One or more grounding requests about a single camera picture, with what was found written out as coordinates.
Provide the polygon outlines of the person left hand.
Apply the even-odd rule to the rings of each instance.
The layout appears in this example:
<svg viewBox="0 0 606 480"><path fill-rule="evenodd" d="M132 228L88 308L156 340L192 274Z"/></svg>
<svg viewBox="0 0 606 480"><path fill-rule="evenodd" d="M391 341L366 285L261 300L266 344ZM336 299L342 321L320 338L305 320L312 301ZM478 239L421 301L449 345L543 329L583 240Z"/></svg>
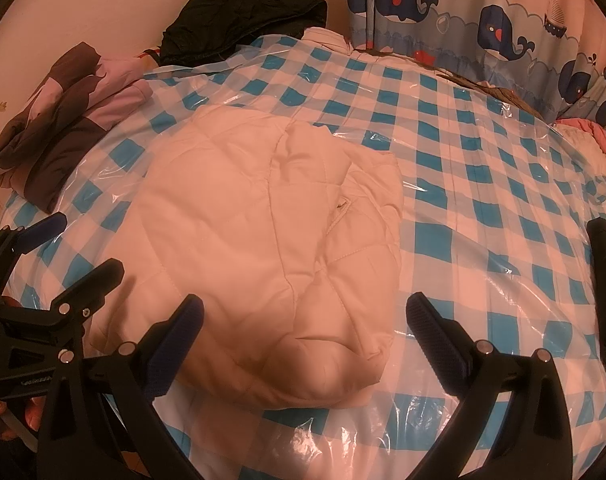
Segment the person left hand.
<svg viewBox="0 0 606 480"><path fill-rule="evenodd" d="M39 431L45 401L44 396L36 396L26 403L23 424L32 431ZM10 420L8 413L7 403L0 401L0 441L11 441L18 437L13 427L8 424Z"/></svg>

